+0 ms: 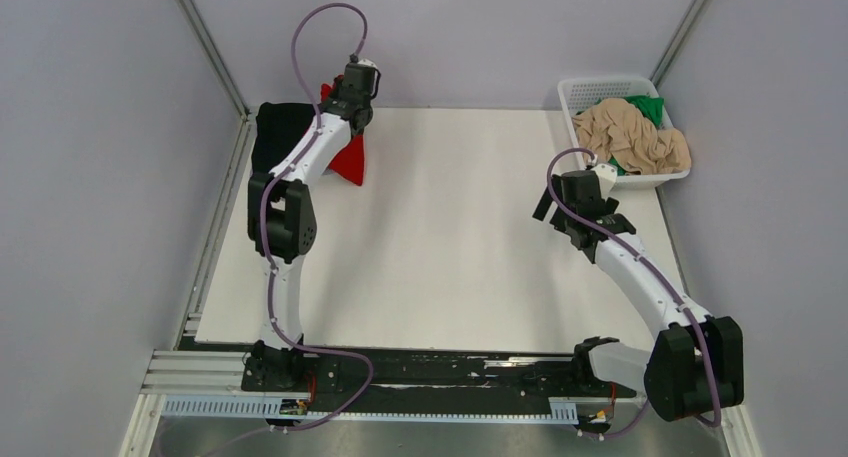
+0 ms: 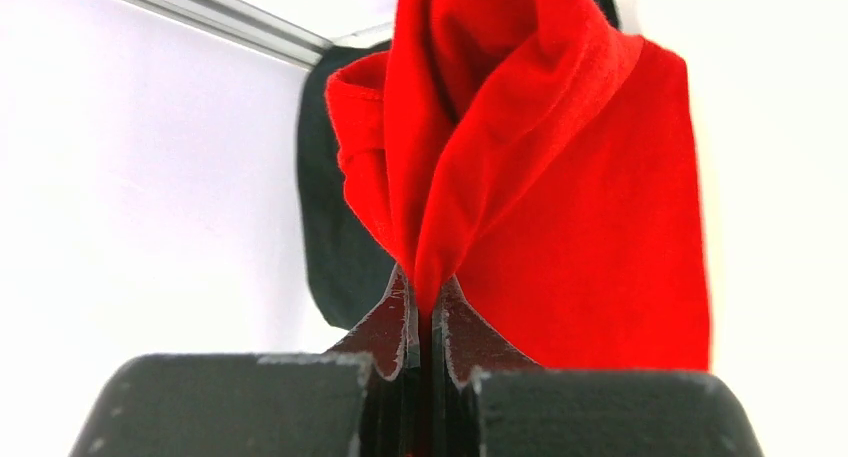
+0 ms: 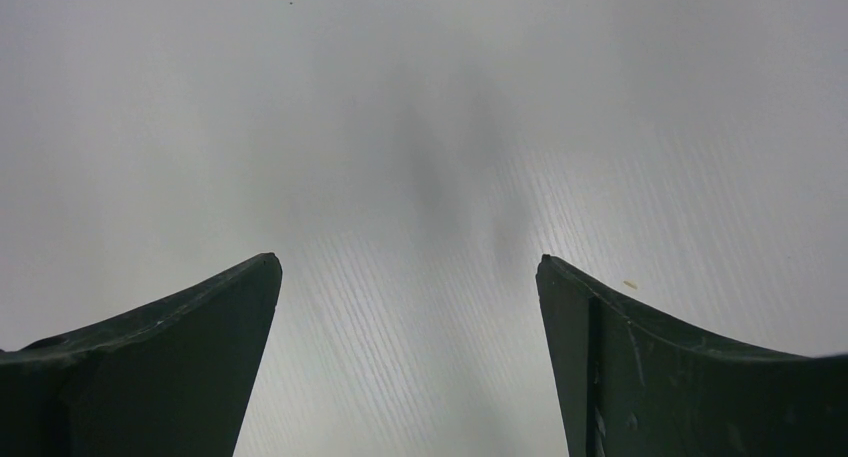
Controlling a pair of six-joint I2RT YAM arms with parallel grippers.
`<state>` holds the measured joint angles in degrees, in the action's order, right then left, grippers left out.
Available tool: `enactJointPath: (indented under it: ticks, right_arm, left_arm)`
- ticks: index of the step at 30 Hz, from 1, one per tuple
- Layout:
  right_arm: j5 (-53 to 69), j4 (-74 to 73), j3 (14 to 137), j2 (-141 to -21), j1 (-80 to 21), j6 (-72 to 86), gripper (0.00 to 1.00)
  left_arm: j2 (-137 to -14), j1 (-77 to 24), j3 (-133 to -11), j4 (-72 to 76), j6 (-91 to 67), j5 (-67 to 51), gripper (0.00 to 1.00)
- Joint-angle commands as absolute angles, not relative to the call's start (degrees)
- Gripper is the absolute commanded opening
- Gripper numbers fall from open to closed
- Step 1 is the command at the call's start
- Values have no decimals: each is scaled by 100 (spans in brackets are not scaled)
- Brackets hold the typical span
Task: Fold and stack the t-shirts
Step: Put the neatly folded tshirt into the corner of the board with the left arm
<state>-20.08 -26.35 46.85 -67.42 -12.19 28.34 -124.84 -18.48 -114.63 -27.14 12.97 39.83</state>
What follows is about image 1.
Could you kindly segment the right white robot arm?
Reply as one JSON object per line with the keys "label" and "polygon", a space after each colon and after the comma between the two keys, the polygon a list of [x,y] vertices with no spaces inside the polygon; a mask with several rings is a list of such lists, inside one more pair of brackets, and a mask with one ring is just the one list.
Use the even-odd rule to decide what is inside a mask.
{"label": "right white robot arm", "polygon": [[533,212],[567,235],[628,298],[654,340],[649,351],[616,338],[576,346],[571,380],[584,394],[610,383],[646,396],[665,421],[720,415],[743,403],[744,343],[739,324],[716,317],[660,270],[618,211],[598,168],[550,176]]}

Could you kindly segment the red t-shirt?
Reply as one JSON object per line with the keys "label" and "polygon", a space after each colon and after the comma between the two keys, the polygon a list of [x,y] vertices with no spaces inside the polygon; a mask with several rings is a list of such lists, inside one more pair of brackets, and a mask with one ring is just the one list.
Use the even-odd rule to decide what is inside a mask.
{"label": "red t-shirt", "polygon": [[356,134],[331,160],[328,168],[353,185],[361,187],[365,181],[365,136]]}

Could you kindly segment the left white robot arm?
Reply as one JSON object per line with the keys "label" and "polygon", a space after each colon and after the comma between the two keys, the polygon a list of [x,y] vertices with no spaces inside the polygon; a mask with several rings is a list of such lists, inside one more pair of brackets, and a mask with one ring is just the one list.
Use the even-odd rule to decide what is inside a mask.
{"label": "left white robot arm", "polygon": [[245,363],[246,391],[288,391],[305,380],[300,280],[317,237],[310,188],[327,172],[363,184],[365,129],[373,119],[380,79],[373,62],[355,58],[332,83],[322,85],[317,105],[259,107],[246,189],[247,235],[265,260],[273,295]]}

